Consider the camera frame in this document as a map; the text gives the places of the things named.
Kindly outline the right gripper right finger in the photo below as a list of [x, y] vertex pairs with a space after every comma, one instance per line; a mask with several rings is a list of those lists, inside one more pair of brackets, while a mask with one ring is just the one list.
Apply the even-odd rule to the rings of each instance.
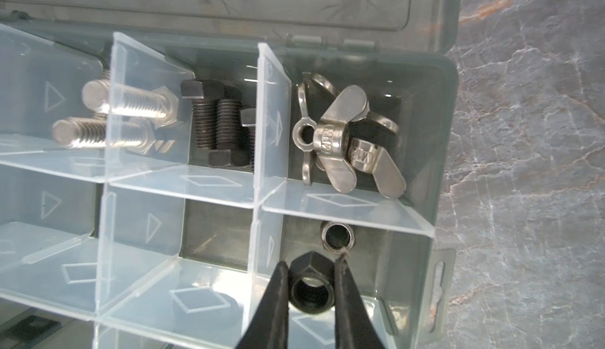
[[334, 276], [336, 348], [383, 349], [345, 254], [335, 260]]

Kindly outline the black hex nut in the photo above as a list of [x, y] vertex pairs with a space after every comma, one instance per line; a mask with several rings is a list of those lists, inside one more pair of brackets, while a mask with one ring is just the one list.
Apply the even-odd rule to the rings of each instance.
[[321, 314], [335, 304], [334, 263], [315, 251], [294, 259], [289, 267], [289, 300], [306, 314]]

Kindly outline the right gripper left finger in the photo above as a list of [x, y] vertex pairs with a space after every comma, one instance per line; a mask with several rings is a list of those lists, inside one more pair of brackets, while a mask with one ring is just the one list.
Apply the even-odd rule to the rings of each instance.
[[278, 262], [237, 349], [288, 347], [289, 268]]

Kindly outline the green compartment organizer box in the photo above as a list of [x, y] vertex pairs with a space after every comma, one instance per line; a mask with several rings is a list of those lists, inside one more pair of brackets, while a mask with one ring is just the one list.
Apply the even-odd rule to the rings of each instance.
[[1, 346], [414, 348], [460, 0], [1, 0]]

